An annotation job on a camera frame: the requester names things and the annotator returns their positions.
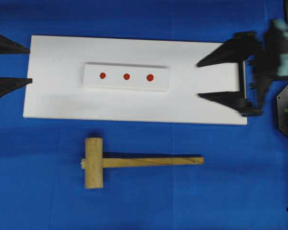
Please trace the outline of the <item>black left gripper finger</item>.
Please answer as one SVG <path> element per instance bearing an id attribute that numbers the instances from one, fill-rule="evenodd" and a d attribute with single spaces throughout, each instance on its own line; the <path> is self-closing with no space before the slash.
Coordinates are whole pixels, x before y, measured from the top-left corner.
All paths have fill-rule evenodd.
<path id="1" fill-rule="evenodd" d="M 0 35 L 0 54 L 29 54 L 30 50 Z"/>
<path id="2" fill-rule="evenodd" d="M 17 90 L 19 88 L 22 88 L 30 83 L 32 83 L 33 80 L 30 78 L 4 78 L 0 77 L 0 98 L 4 95 Z"/>

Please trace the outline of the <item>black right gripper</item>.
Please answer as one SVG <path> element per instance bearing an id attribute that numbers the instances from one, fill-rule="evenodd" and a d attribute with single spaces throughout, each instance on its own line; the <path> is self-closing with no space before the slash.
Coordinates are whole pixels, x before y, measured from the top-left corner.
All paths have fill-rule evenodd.
<path id="1" fill-rule="evenodd" d="M 265 48 L 261 48 L 255 31 L 237 32 L 196 64 L 197 67 L 205 67 L 222 63 L 239 63 L 254 54 L 252 74 L 256 105 L 248 101 L 243 92 L 210 92 L 199 93 L 198 96 L 234 109 L 243 117 L 260 116 L 265 95 L 272 82 L 288 80 L 288 77 L 277 76 L 279 58 L 276 56 L 276 29 L 272 24 L 264 34 L 264 42 Z"/>

